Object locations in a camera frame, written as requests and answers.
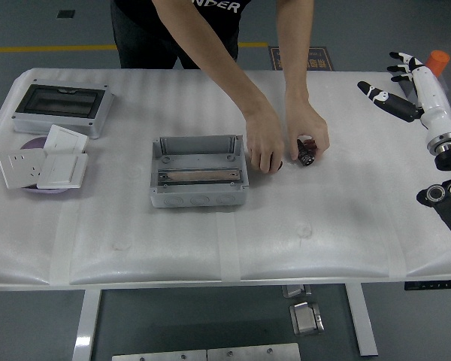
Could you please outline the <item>white and black robot right hand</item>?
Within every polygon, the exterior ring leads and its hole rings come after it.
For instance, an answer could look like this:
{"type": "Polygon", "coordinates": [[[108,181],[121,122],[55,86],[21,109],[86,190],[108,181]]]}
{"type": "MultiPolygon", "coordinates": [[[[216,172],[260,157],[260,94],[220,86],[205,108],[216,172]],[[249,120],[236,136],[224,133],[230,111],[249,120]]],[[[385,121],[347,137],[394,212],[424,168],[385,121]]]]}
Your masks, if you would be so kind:
{"type": "Polygon", "coordinates": [[[390,72],[399,73],[391,81],[411,82],[416,102],[410,102],[364,81],[358,82],[358,88],[383,111],[408,123],[419,119],[428,130],[426,144],[431,155],[438,156],[450,151],[451,107],[439,80],[415,56],[401,52],[391,52],[389,55],[401,61],[400,65],[388,68],[390,72]]]}

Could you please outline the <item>person's right hand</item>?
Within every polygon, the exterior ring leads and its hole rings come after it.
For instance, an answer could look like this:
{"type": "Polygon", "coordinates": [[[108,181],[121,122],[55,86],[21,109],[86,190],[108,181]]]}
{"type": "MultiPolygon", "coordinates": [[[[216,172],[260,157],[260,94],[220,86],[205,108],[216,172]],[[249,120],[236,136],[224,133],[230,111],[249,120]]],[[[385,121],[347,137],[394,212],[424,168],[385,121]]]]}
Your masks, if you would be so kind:
{"type": "Polygon", "coordinates": [[[271,107],[244,112],[247,149],[254,169],[264,174],[278,172],[282,165],[284,141],[280,121],[271,107]]]}

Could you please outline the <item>person's left hand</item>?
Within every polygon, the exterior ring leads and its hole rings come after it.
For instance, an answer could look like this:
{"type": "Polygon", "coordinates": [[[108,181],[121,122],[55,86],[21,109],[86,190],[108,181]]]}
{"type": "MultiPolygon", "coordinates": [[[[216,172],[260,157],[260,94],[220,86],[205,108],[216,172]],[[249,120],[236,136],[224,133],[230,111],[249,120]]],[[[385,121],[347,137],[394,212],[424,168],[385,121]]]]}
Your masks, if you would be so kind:
{"type": "Polygon", "coordinates": [[[286,130],[292,160],[298,158],[297,140],[300,137],[314,141],[316,156],[321,156],[330,147],[328,125],[308,100],[286,99],[286,130]]]}

